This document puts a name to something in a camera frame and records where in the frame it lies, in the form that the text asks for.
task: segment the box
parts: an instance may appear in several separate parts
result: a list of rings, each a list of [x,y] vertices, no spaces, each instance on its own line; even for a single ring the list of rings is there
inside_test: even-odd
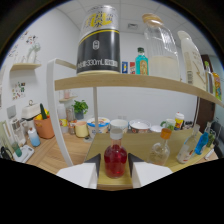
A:
[[[39,137],[46,139],[54,137],[51,118],[47,118],[45,120],[36,120],[34,118],[33,121]]]
[[[122,73],[128,73],[128,62],[122,61]]]
[[[135,74],[135,62],[130,62],[130,74]]]

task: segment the white bowl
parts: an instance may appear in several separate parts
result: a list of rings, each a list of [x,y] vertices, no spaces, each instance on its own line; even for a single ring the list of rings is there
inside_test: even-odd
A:
[[[128,121],[122,119],[115,119],[110,122],[110,129],[120,128],[123,130],[123,133],[128,131]]]
[[[147,133],[151,128],[150,122],[141,119],[131,120],[129,124],[133,133]]]

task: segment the shelf bracket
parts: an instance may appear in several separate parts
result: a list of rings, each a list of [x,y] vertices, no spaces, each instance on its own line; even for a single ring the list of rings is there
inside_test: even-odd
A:
[[[55,82],[54,82],[54,68],[55,64],[62,65],[68,68],[75,69],[76,66],[68,63],[66,61],[60,59],[53,59],[47,63],[47,100],[48,100],[48,107],[51,113],[51,122],[54,130],[54,134],[58,143],[58,146],[61,150],[62,156],[64,157],[65,162],[67,165],[73,166],[73,162],[71,157],[69,156],[68,150],[65,145],[65,141],[61,132],[61,128],[58,121],[58,114],[57,114],[57,107],[56,107],[56,100],[55,100]]]

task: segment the pink object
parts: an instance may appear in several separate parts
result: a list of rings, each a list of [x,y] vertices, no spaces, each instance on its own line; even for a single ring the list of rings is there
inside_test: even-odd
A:
[[[70,98],[70,91],[68,89],[64,90],[64,99]]]

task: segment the yellow container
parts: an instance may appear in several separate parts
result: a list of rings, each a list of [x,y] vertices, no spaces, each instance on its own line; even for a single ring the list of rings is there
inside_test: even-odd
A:
[[[75,133],[77,137],[84,138],[89,135],[87,122],[86,121],[79,121],[75,123]]]
[[[222,90],[221,90],[221,82],[220,82],[220,77],[217,73],[212,72],[214,76],[214,81],[215,81],[215,97],[218,100],[222,100]]]

